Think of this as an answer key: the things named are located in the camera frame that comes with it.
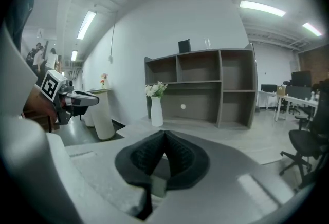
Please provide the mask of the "grey wooden shelf unit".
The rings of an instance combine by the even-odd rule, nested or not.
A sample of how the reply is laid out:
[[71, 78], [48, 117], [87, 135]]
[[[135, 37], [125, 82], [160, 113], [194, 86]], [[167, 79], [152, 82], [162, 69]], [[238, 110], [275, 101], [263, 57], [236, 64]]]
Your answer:
[[251, 128], [257, 100], [252, 44], [144, 59], [146, 85], [163, 82], [163, 118], [217, 128]]

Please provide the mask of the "small black box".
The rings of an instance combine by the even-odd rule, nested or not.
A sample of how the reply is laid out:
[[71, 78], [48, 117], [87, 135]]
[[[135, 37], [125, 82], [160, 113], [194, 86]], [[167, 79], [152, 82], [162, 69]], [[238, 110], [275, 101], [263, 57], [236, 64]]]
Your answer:
[[179, 53], [188, 53], [191, 51], [190, 39], [179, 41], [178, 42], [178, 51]]

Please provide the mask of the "black office chair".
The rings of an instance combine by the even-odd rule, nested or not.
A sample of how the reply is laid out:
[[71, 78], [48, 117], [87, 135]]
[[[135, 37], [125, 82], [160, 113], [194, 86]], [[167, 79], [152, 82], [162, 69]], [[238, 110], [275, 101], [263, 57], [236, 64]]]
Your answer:
[[300, 119], [299, 128], [288, 133], [296, 154], [284, 151], [280, 153], [293, 162], [282, 169], [279, 175], [282, 176], [285, 171], [297, 166], [301, 176], [299, 189], [316, 181], [329, 157], [329, 88], [320, 90], [318, 108], [308, 130], [302, 129], [304, 120]]

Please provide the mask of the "white office desk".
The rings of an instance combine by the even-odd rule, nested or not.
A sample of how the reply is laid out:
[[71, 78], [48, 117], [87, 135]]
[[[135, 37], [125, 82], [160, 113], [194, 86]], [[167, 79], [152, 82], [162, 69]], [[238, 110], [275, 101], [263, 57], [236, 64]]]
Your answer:
[[316, 114], [317, 110], [318, 110], [318, 104], [319, 102], [314, 101], [314, 100], [302, 100], [302, 99], [298, 99], [295, 97], [290, 97], [290, 96], [282, 96], [282, 95], [278, 95], [277, 93], [274, 92], [265, 92], [265, 91], [258, 91], [258, 95], [257, 95], [257, 103], [256, 103], [256, 107], [260, 107], [260, 99], [262, 96], [266, 97], [265, 100], [265, 109], [268, 110], [268, 100], [269, 97], [274, 97], [276, 100], [276, 106], [275, 106], [275, 114], [274, 114], [274, 121], [277, 122], [279, 119], [279, 115], [280, 115], [280, 110], [281, 110], [281, 103], [283, 100], [287, 101], [287, 109], [286, 109], [286, 116], [285, 116], [285, 120], [287, 119], [287, 115], [289, 112], [289, 106], [290, 104], [294, 104], [294, 105], [305, 105], [305, 106], [309, 106], [314, 108], [314, 115]]

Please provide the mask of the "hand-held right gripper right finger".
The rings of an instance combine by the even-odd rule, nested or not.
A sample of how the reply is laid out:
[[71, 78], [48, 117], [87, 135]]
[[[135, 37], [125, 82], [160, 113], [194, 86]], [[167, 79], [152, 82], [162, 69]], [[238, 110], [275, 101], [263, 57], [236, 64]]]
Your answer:
[[166, 190], [184, 190], [195, 186], [207, 174], [210, 158], [200, 146], [169, 130], [154, 133], [159, 159], [154, 175], [166, 181]]

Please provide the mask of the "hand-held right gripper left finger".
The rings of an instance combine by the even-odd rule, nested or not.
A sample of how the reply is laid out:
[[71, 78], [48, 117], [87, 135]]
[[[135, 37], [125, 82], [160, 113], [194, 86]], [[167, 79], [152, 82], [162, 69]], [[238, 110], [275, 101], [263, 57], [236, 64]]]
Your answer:
[[130, 185], [152, 187], [151, 175], [165, 153], [165, 133], [160, 130], [126, 146], [115, 157], [115, 167]]

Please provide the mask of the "white curved table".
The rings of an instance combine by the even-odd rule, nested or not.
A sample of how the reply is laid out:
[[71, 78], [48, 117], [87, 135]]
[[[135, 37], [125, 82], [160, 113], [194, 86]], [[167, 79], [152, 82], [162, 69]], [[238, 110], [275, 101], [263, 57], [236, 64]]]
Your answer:
[[109, 91], [110, 89], [108, 88], [88, 90], [88, 92], [95, 94], [99, 98], [99, 103], [95, 106], [90, 106], [85, 115], [82, 116], [87, 127], [95, 128], [97, 136], [101, 141], [110, 140], [115, 135], [108, 102]]

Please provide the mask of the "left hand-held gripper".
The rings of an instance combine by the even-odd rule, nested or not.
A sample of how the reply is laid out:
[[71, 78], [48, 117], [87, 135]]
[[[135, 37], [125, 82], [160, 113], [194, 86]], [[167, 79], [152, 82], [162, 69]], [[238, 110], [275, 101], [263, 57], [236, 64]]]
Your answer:
[[75, 90], [72, 80], [55, 70], [46, 72], [41, 92], [54, 106], [56, 124], [68, 124], [71, 117], [84, 115], [90, 106], [99, 103], [99, 97], [90, 92]]

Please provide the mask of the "dark wooden cabinet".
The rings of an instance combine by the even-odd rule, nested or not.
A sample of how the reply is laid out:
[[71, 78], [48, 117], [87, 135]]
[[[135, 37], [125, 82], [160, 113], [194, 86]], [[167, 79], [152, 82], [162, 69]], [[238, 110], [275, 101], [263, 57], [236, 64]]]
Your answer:
[[35, 84], [27, 98], [23, 108], [24, 118], [33, 120], [39, 124], [44, 131], [52, 133], [60, 127], [56, 125], [57, 114], [51, 101], [42, 93]]

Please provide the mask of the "white ceramic vase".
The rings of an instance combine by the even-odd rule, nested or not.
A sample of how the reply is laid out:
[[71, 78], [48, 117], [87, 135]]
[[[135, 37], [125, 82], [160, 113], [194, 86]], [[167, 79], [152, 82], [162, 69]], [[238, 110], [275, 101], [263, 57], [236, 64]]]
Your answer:
[[153, 127], [161, 127], [163, 125], [161, 98], [151, 97], [151, 101], [151, 124]]

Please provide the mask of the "long ceiling light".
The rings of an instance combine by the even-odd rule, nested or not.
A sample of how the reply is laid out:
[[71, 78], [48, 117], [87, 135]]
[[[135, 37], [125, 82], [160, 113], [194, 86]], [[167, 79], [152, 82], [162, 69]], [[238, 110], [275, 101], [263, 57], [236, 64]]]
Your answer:
[[262, 11], [262, 12], [266, 12], [266, 13], [270, 13], [279, 17], [283, 17], [286, 12], [283, 10], [280, 10], [278, 8], [269, 6], [269, 5], [265, 5], [262, 3], [257, 3], [257, 2], [252, 2], [252, 1], [245, 1], [242, 0], [240, 2], [240, 8], [245, 8], [245, 9], [252, 9], [252, 10], [257, 10], [257, 11]]
[[93, 11], [88, 11], [86, 13], [86, 16], [81, 24], [81, 27], [80, 27], [78, 35], [77, 35], [78, 40], [84, 39], [84, 36], [85, 36], [90, 24], [92, 23], [93, 19], [95, 18], [95, 16], [96, 16], [96, 13]]

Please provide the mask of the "white flower bouquet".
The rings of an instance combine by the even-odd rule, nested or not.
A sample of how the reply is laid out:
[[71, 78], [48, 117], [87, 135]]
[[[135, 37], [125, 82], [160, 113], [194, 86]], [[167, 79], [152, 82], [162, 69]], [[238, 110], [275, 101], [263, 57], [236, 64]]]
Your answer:
[[167, 84], [163, 84], [163, 82], [160, 82], [160, 81], [158, 81], [157, 84], [146, 85], [145, 86], [145, 95], [147, 97], [161, 98], [164, 95], [164, 92], [167, 89], [167, 87], [168, 87]]

